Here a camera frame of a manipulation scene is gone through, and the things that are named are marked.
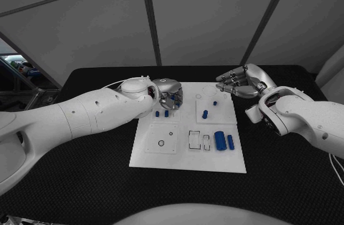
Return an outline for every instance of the white board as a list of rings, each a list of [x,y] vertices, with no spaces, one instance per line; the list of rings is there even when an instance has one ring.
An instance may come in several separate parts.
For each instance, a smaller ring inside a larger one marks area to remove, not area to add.
[[[216,83],[182,82],[180,109],[169,111],[166,117],[166,110],[157,104],[152,114],[140,119],[130,167],[247,173],[234,101],[231,95],[221,92],[215,85]],[[209,120],[202,118],[200,111],[205,108],[209,111]],[[156,117],[156,111],[160,111],[160,117]],[[200,149],[189,148],[190,131],[200,131]],[[225,151],[216,150],[218,131],[225,132],[225,137],[232,135],[235,150],[229,146]],[[205,135],[211,137],[211,151],[205,151]]]

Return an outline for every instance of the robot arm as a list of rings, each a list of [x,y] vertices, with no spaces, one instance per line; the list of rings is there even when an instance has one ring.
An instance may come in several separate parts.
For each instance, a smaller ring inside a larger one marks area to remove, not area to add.
[[[55,105],[0,112],[0,195],[59,144],[144,117],[157,102],[177,110],[182,101],[182,84],[172,79],[150,81],[147,77],[126,81],[116,90],[103,88]]]
[[[261,97],[245,112],[254,123],[264,121],[280,136],[298,133],[314,147],[344,158],[344,105],[314,102],[290,87],[278,87],[254,64],[236,68],[216,80],[216,87],[239,97]]]

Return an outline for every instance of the black table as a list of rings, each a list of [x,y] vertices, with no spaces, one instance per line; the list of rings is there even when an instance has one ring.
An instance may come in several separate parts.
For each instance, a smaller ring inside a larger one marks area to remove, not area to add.
[[[85,68],[71,74],[59,101],[130,77],[215,82],[238,66]],[[278,86],[326,96],[301,66],[262,66]],[[0,211],[69,225],[108,225],[153,207],[177,203],[234,206],[297,225],[344,224],[344,187],[329,154],[298,134],[280,137],[252,124],[255,99],[234,97],[248,174],[130,168],[139,120],[58,146],[0,197]]]

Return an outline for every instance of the circular hole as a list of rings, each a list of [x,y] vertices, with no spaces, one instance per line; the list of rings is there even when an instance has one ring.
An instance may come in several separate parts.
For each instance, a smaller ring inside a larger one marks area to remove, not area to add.
[[[324,133],[324,134],[323,134],[323,139],[327,139],[327,138],[329,138],[329,134]]]

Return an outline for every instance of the robotic hand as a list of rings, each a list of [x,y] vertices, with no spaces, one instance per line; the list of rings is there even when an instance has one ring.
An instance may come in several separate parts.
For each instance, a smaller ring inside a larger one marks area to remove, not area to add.
[[[297,88],[278,87],[254,64],[222,74],[221,91],[242,98],[261,97],[245,112],[254,123],[265,121],[280,136],[298,133],[314,147],[344,158],[344,105],[316,102]]]
[[[116,90],[108,86],[51,106],[0,112],[0,195],[59,144],[147,116],[157,102],[169,110],[182,106],[182,83],[176,80],[141,77],[124,80]]]

